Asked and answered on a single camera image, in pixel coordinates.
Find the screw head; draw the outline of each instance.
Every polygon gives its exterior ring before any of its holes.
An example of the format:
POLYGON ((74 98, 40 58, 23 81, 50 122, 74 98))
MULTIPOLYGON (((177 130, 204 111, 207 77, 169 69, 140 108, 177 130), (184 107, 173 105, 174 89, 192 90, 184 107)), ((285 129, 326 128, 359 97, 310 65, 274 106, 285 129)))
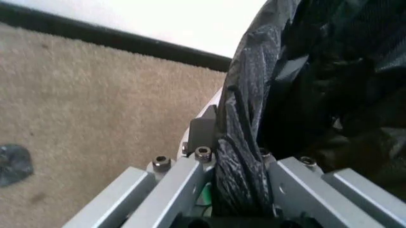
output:
POLYGON ((202 163, 207 163, 212 160, 212 150, 210 150, 210 148, 207 146, 199 146, 198 148, 196 148, 196 150, 194 151, 194 155, 196 160, 202 163))
POLYGON ((171 159, 166 156, 156 156, 152 160, 152 167, 155 172, 166 172, 171 168, 171 159))
POLYGON ((300 161, 301 161, 304 165, 310 166, 310 167, 317 165, 315 159, 313 159, 313 158, 311 158, 311 157, 307 157, 307 156, 301 157, 301 158, 300 158, 300 161))
POLYGON ((182 143, 182 154, 187 154, 187 142, 182 143))

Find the white wall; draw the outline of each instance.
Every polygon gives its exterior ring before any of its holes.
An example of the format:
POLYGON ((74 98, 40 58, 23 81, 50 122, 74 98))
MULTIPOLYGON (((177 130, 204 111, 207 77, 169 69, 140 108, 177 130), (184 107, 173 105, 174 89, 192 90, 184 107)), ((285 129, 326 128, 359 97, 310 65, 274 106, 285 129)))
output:
POLYGON ((265 0, 0 0, 232 57, 265 0))

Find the silver metal frame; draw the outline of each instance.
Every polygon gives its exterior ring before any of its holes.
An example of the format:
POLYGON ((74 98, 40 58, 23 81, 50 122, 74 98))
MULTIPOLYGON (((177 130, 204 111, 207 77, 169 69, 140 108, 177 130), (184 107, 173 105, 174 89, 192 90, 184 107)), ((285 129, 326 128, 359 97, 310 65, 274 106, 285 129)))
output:
POLYGON ((324 227, 383 227, 293 157, 271 163, 269 174, 284 217, 306 214, 324 227))
POLYGON ((63 228, 119 227, 155 186, 153 174, 127 168, 63 228))
POLYGON ((329 173, 323 179, 386 227, 406 227, 405 204, 353 170, 329 173))
MULTIPOLYGON (((123 173, 64 227, 117 226, 135 208, 122 227, 170 227, 178 215, 192 214, 213 164, 180 158, 148 196, 153 175, 130 170, 138 174, 123 173)), ((272 162, 269 174, 284 218, 308 216, 325 227, 406 227, 406 204, 350 169, 321 175, 291 157, 272 162)))
POLYGON ((180 158, 122 227, 170 227, 176 216, 192 209, 204 179, 200 162, 180 158))

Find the floor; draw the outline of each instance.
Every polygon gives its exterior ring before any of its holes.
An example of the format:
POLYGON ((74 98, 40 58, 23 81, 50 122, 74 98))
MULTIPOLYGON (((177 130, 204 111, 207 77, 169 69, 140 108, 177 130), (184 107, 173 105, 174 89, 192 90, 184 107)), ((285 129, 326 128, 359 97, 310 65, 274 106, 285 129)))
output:
POLYGON ((175 157, 224 77, 0 24, 0 144, 34 165, 0 189, 0 228, 60 227, 128 166, 175 157))

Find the black plastic bag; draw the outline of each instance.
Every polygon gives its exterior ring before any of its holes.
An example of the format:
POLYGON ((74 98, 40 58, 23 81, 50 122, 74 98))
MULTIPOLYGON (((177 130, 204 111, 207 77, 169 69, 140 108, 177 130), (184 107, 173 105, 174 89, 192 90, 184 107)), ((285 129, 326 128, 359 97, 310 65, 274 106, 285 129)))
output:
POLYGON ((0 187, 19 182, 34 172, 29 151, 19 145, 0 145, 0 187))
POLYGON ((215 215, 272 215, 259 148, 313 156, 324 171, 353 168, 403 199, 405 9, 404 0, 265 3, 218 107, 215 215))

